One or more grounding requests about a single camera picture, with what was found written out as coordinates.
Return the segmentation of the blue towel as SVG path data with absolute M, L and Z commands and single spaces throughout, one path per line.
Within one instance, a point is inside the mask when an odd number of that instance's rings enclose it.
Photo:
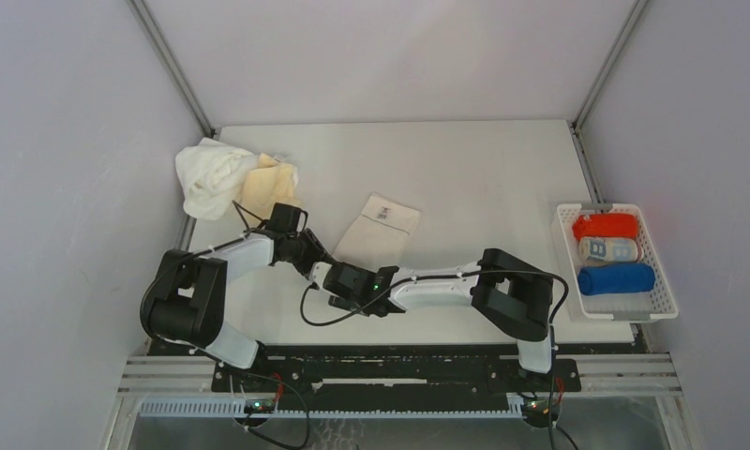
M 618 263 L 582 267 L 577 274 L 584 295 L 645 293 L 653 289 L 656 275 L 644 263 Z

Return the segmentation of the cream towel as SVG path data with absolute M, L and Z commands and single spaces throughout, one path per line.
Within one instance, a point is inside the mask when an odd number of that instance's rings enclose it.
M 370 271 L 397 265 L 421 218 L 420 211 L 373 193 L 332 256 Z

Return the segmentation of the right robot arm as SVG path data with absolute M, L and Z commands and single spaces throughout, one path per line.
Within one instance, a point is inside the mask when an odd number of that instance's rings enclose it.
M 387 266 L 373 272 L 345 262 L 317 262 L 309 279 L 356 314 L 472 308 L 516 340 L 525 386 L 542 390 L 556 378 L 549 337 L 555 277 L 503 250 L 488 248 L 476 262 L 433 270 Z

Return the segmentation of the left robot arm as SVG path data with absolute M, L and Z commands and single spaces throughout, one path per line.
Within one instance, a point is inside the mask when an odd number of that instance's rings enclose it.
M 169 250 L 142 297 L 142 328 L 150 338 L 195 348 L 233 367 L 238 383 L 260 390 L 268 384 L 271 368 L 257 357 L 261 343 L 225 320 L 227 286 L 277 263 L 289 263 L 310 279 L 318 263 L 335 262 L 309 229 L 257 229 L 199 252 Z

